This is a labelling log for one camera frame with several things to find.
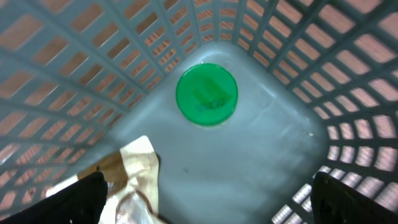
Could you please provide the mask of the grey plastic basket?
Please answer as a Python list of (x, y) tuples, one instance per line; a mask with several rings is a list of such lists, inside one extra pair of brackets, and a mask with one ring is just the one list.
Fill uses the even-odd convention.
[[(238, 84), (189, 122), (182, 74)], [(167, 223), (312, 223), (326, 172), (397, 211), (397, 2), (1, 2), (1, 218), (141, 136)]]

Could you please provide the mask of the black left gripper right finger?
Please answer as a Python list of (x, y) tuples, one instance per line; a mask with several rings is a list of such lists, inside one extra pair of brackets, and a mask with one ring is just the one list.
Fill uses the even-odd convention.
[(310, 200), (314, 224), (397, 224), (397, 214), (325, 172), (315, 174)]

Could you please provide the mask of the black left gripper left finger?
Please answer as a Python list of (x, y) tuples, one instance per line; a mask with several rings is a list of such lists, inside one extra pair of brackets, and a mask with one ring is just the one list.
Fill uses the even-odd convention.
[(107, 181), (96, 171), (1, 224), (98, 224), (107, 194)]

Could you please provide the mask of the beige brown snack pouch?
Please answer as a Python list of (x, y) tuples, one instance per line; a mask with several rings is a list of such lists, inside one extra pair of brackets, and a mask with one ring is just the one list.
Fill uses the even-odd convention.
[(163, 223), (159, 212), (159, 159), (147, 136), (141, 136), (46, 191), (48, 198), (89, 174), (100, 171), (108, 195), (99, 224)]

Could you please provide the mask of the green lid white jar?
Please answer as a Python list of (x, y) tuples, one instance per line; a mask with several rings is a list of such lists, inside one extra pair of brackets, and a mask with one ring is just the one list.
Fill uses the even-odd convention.
[(175, 101), (191, 123), (219, 126), (234, 113), (239, 98), (238, 84), (220, 65), (201, 63), (187, 69), (177, 82)]

